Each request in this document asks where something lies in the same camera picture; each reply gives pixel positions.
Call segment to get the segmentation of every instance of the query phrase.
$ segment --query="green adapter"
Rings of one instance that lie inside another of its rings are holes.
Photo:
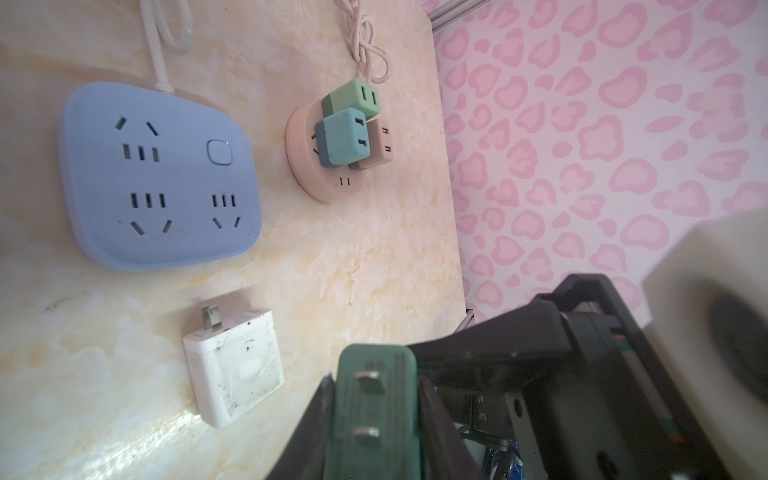
[[[323,480],[421,478],[416,377],[406,346],[344,349]]]
[[[379,92],[364,81],[353,78],[323,98],[323,115],[329,117],[347,108],[356,108],[370,120],[379,113]]]

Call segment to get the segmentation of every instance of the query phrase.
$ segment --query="white cable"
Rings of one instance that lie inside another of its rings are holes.
[[[349,49],[352,51],[352,58],[360,65],[362,75],[368,83],[382,84],[389,78],[392,66],[389,63],[389,57],[384,51],[375,46],[376,29],[373,26],[373,20],[362,9],[362,0],[340,0],[344,9],[346,9],[346,26],[349,28]],[[372,61],[368,56],[373,53],[381,57],[386,65],[384,74],[380,77],[374,77],[371,72]]]
[[[158,91],[167,94],[174,94],[174,88],[168,83],[168,73],[165,71],[165,60],[163,59],[163,51],[157,31],[160,31],[165,45],[177,55],[184,55],[192,46],[192,12],[190,12],[190,6],[187,0],[176,0],[176,3],[181,12],[181,37],[179,42],[176,42],[174,36],[170,34],[160,0],[139,0],[141,18],[144,20],[144,32],[147,34],[147,43],[149,44],[149,52],[152,56],[154,74],[157,78],[157,83],[155,83],[154,87]]]

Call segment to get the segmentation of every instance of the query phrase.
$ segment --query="power adapter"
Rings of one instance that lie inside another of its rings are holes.
[[[203,307],[204,327],[184,336],[197,408],[220,429],[285,381],[272,312],[254,309],[220,319]]]
[[[218,260],[259,237],[250,142],[213,108],[124,84],[87,84],[65,107],[59,158],[75,238],[103,266]]]

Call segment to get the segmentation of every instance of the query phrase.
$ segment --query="beige marble surface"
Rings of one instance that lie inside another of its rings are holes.
[[[120,273],[74,242],[55,132],[80,85],[151,85],[138,1],[3,2],[0,478],[262,478],[345,345],[430,339],[462,319],[429,21],[416,0],[366,4],[394,65],[379,92],[399,156],[353,202],[325,205],[294,180],[283,130],[354,75],[333,0],[190,2],[193,47],[166,54],[170,79],[248,133],[262,236],[227,260]],[[273,309],[286,374],[221,430],[197,415],[181,345],[211,302]]]

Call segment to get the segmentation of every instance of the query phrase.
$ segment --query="white charger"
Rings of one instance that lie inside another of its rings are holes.
[[[184,336],[197,408],[220,429],[285,381],[272,311],[254,309],[220,319],[203,307],[204,327]]]

